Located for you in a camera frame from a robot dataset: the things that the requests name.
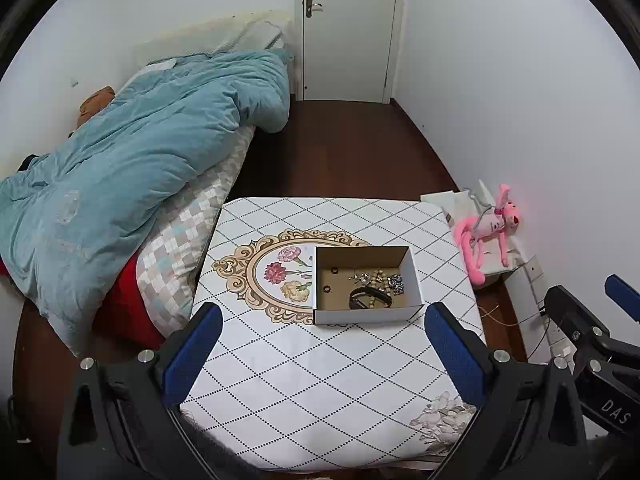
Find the white door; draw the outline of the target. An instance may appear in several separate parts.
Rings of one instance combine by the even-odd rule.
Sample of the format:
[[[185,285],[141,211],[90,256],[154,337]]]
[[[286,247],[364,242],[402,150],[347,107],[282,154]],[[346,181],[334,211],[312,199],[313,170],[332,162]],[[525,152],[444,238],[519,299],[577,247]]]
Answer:
[[[296,0],[299,101],[387,104],[405,0]]]

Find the pink panther plush toy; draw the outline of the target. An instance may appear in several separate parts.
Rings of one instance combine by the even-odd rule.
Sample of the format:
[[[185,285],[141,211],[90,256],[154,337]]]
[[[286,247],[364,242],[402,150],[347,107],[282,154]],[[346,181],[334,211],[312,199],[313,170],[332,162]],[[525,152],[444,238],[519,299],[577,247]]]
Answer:
[[[499,185],[493,202],[484,200],[470,188],[465,192],[472,200],[476,214],[458,220],[452,236],[462,253],[471,284],[482,287],[488,274],[511,271],[518,262],[515,255],[518,250],[511,247],[510,239],[522,224],[522,214],[512,200],[509,185]]]

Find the brown teddy bear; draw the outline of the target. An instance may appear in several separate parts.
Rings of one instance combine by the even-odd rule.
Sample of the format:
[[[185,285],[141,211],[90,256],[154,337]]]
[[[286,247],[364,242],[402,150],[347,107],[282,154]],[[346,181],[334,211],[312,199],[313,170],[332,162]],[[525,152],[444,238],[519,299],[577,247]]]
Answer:
[[[106,86],[94,92],[80,104],[77,128],[88,122],[94,115],[104,110],[111,100],[114,99],[115,90],[111,86]]]

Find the red bed sheet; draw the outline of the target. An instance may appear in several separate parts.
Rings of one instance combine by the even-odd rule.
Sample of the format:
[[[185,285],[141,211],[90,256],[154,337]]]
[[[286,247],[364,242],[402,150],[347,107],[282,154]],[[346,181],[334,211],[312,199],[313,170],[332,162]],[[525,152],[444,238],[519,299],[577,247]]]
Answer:
[[[92,328],[98,334],[158,350],[165,337],[146,313],[137,282],[137,260],[138,255],[134,254],[120,271],[96,312]]]

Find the white power strip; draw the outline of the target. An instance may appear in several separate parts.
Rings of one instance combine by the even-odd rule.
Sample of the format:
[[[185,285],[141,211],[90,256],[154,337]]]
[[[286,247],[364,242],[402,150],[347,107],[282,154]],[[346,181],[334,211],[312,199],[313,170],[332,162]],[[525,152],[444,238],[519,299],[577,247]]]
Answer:
[[[525,314],[520,325],[527,361],[546,364],[552,358],[566,358],[572,352],[566,336],[552,321],[544,305],[549,285],[536,256],[523,266],[526,277]]]

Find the white cardboard box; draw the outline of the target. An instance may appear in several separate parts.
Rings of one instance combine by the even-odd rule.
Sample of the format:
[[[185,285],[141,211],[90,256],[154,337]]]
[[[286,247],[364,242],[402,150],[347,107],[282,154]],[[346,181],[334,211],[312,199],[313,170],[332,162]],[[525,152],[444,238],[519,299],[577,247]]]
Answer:
[[[424,304],[408,246],[318,246],[314,251],[316,325],[408,322]]]

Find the teal quilt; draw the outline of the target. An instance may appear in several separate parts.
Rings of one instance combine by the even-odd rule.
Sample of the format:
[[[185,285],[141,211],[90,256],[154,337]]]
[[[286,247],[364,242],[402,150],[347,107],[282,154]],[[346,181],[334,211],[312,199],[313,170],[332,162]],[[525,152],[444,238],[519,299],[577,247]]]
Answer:
[[[2,262],[70,352],[84,351],[162,203],[226,158],[239,128],[285,126],[289,60],[282,49],[178,58],[2,180]]]

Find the checkered mattress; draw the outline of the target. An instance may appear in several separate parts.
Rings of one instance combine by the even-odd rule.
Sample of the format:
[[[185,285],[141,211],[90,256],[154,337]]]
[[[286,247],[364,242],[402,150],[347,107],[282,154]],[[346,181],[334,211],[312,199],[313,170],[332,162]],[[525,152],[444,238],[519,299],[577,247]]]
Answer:
[[[253,126],[236,130],[225,159],[162,203],[153,229],[140,247],[138,289],[152,326],[164,337],[190,320],[196,276],[254,132]]]

